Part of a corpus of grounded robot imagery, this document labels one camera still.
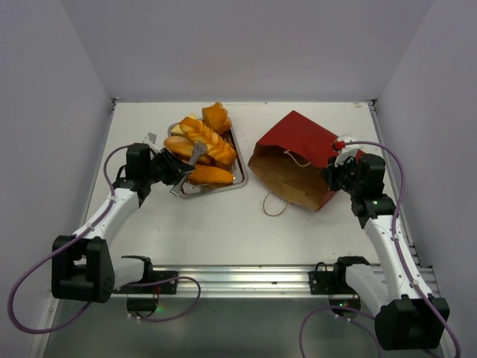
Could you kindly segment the oval fake bread roll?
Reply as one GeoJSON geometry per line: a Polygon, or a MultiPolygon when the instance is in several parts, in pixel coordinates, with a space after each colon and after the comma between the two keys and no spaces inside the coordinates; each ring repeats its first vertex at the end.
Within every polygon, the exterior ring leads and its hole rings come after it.
{"type": "Polygon", "coordinates": [[[182,136],[170,136],[163,142],[164,146],[182,159],[190,159],[194,153],[195,144],[182,136]]]}

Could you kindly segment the triangular fake sandwich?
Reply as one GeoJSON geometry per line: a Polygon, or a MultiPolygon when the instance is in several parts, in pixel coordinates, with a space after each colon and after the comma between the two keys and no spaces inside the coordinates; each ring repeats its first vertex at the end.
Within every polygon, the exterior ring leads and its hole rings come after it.
{"type": "Polygon", "coordinates": [[[174,124],[169,128],[170,136],[185,136],[184,132],[181,130],[180,125],[174,124]]]}

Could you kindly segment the long fake baguette bread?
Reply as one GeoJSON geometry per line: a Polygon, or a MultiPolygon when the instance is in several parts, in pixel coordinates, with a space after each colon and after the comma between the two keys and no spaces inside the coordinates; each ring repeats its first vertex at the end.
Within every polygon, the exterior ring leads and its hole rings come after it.
{"type": "Polygon", "coordinates": [[[197,164],[195,170],[188,176],[188,180],[195,183],[231,184],[234,176],[227,170],[218,167],[197,164]]]}

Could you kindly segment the metal kitchen tongs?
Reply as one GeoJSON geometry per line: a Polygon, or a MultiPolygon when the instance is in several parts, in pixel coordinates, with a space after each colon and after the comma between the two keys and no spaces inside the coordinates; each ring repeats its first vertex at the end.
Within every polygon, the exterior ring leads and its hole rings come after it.
{"type": "Polygon", "coordinates": [[[188,176],[195,170],[195,164],[198,162],[200,156],[206,153],[207,146],[202,142],[197,142],[194,146],[192,157],[187,162],[188,169],[182,170],[182,177],[178,183],[173,186],[170,190],[170,193],[176,197],[180,196],[181,189],[183,184],[186,182],[188,176]]]}

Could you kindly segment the braided fake bread loaf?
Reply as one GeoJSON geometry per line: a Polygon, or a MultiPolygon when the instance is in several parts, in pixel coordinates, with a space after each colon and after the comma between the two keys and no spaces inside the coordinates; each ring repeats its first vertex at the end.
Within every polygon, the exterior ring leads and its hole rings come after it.
{"type": "Polygon", "coordinates": [[[216,162],[228,166],[235,161],[235,149],[202,121],[186,117],[179,126],[193,143],[202,142],[206,146],[206,154],[216,162]]]}

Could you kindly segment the red brown paper bag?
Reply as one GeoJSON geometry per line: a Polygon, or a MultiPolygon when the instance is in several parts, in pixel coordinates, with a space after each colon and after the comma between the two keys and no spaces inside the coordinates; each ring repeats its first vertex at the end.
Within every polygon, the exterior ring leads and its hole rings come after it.
{"type": "Polygon", "coordinates": [[[317,212],[335,196],[321,170],[338,154],[332,148],[337,138],[293,110],[256,142],[248,167],[269,192],[317,212]]]}

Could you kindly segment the orange fake bread loaf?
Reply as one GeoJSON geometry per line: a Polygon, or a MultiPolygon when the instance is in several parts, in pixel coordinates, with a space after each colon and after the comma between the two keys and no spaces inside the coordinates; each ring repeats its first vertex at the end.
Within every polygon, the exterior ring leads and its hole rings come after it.
{"type": "Polygon", "coordinates": [[[202,109],[203,122],[218,135],[222,135],[232,127],[228,111],[221,102],[202,109]]]}

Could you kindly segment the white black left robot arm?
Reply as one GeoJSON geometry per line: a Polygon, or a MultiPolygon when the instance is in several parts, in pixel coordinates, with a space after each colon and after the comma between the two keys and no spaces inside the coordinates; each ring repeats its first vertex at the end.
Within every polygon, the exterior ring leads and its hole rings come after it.
{"type": "Polygon", "coordinates": [[[154,153],[144,143],[123,147],[126,163],[98,211],[69,236],[52,245],[51,292],[55,298],[105,303],[114,291],[133,287],[148,292],[156,286],[151,259],[126,255],[113,259],[110,246],[124,223],[142,206],[156,183],[175,186],[194,171],[167,149],[154,153]]]}

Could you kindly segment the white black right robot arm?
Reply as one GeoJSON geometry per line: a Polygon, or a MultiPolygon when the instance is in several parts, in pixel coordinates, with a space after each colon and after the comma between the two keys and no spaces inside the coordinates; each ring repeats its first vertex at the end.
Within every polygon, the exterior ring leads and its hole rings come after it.
{"type": "Polygon", "coordinates": [[[450,309],[421,275],[394,217],[394,200],[384,192],[385,160],[357,149],[331,157],[323,177],[332,191],[350,195],[351,209],[371,241],[384,279],[362,257],[341,257],[332,284],[356,292],[374,317],[374,330],[386,351],[427,350],[439,346],[450,309]]]}

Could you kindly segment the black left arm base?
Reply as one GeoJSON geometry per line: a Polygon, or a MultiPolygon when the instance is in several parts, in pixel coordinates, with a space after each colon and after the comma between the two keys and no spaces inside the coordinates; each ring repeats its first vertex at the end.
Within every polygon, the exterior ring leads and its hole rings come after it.
{"type": "Polygon", "coordinates": [[[128,298],[127,312],[137,318],[150,318],[159,306],[159,296],[174,295],[177,271],[155,271],[149,257],[127,255],[113,261],[115,283],[113,293],[148,295],[148,298],[128,298]]]}

